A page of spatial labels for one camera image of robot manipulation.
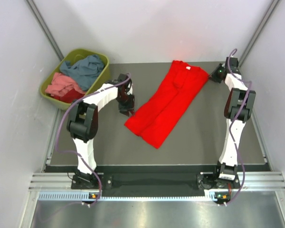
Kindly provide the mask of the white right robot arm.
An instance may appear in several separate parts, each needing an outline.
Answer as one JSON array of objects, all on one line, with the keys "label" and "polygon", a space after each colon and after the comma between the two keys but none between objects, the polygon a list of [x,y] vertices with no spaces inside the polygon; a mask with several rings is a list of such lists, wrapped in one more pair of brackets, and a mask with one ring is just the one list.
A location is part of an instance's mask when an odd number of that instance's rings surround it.
[{"label": "white right robot arm", "polygon": [[226,136],[222,154],[218,160],[213,184],[218,188],[225,187],[236,179],[238,171],[238,147],[246,122],[250,119],[256,98],[251,89],[251,82],[242,79],[236,57],[229,56],[224,64],[210,74],[216,83],[224,82],[229,89],[229,96],[224,108],[226,118]]}]

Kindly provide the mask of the bright red t-shirt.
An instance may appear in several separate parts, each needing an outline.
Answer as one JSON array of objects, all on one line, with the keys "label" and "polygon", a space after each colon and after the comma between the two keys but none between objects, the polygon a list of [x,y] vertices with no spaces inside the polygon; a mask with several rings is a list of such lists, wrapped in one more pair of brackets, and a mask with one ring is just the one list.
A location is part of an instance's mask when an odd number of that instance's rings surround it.
[{"label": "bright red t-shirt", "polygon": [[160,148],[208,77],[202,68],[174,60],[155,94],[125,122],[125,127]]}]

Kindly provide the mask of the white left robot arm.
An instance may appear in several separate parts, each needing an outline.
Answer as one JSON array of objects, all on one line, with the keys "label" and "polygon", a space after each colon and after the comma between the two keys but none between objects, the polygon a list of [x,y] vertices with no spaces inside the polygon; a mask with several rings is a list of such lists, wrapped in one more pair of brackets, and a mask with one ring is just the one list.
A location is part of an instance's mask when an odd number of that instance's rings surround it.
[{"label": "white left robot arm", "polygon": [[100,185],[94,153],[94,138],[98,131],[98,114],[109,102],[118,102],[119,113],[134,114],[134,95],[130,74],[120,74],[115,80],[108,80],[100,89],[86,96],[68,113],[66,128],[76,146],[77,171],[72,178],[72,189],[96,189]]}]

